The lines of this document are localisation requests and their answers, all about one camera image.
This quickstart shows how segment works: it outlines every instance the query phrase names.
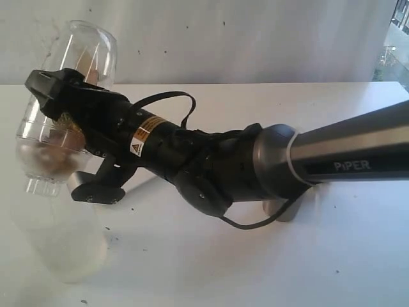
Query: white table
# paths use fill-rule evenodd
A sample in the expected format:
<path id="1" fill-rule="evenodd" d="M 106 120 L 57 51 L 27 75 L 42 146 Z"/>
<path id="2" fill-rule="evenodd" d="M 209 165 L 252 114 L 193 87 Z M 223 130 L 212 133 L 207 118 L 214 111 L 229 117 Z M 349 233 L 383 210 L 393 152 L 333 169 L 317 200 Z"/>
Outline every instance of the white table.
<path id="1" fill-rule="evenodd" d="M 253 122 L 305 131 L 409 98 L 398 83 L 115 87 L 131 101 L 176 89 L 197 98 L 189 127 L 208 131 Z M 151 175 L 138 171 L 121 203 L 98 207 L 111 229 L 103 269 L 78 285 L 55 281 L 8 215 L 22 189 L 14 134 L 28 94 L 23 86 L 0 86 L 0 96 L 0 306 L 84 306 L 83 299 L 99 307 L 408 304 L 409 182 L 323 185 L 307 194 L 293 222 L 246 232 L 202 215 L 171 185 L 146 182 Z M 148 109 L 179 122 L 189 102 Z M 233 205 L 228 216 L 265 218 L 260 203 Z"/>

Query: yellow warning sticker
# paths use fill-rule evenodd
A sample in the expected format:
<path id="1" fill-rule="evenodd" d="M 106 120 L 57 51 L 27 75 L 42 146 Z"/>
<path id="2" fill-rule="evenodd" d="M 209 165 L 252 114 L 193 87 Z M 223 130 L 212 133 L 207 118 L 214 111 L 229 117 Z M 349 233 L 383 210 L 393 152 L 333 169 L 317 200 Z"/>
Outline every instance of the yellow warning sticker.
<path id="1" fill-rule="evenodd" d="M 159 116 L 152 116 L 145 120 L 142 125 L 136 130 L 134 137 L 130 142 L 130 151 L 136 154 L 138 157 L 142 156 L 143 146 L 148 139 L 150 133 L 158 127 L 161 123 L 166 122 L 163 118 Z"/>

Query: clear plastic bottle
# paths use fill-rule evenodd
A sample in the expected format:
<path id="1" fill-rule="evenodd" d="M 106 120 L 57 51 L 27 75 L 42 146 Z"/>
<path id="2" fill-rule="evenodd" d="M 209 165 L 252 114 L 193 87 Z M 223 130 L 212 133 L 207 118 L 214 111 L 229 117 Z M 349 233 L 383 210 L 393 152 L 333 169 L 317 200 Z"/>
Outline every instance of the clear plastic bottle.
<path id="1" fill-rule="evenodd" d="M 86 82 L 109 88 L 115 66 L 114 37 L 87 22 L 71 21 L 44 69 L 74 68 Z M 27 182 L 12 218 L 51 272 L 62 281 L 78 281 L 100 266 L 107 249 L 92 205 L 73 202 L 61 188 L 91 157 L 85 138 L 68 114 L 55 122 L 31 97 L 16 140 Z"/>

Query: metal stand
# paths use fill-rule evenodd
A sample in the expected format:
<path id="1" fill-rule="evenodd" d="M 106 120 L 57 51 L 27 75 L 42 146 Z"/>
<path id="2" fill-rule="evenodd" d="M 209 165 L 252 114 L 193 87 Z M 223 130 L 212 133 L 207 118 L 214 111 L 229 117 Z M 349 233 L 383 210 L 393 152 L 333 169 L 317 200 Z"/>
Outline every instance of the metal stand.
<path id="1" fill-rule="evenodd" d="M 282 204 L 285 201 L 286 200 L 282 200 L 282 199 L 263 201 L 264 212 L 268 216 L 272 216 L 273 214 L 277 212 L 277 210 L 282 206 Z M 294 217 L 297 215 L 297 212 L 301 206 L 301 202 L 302 202 L 302 197 L 300 197 L 296 202 L 294 202 L 294 204 L 292 204 L 290 208 L 288 208 L 287 211 L 285 211 L 285 213 L 277 219 L 278 222 L 292 221 Z"/>

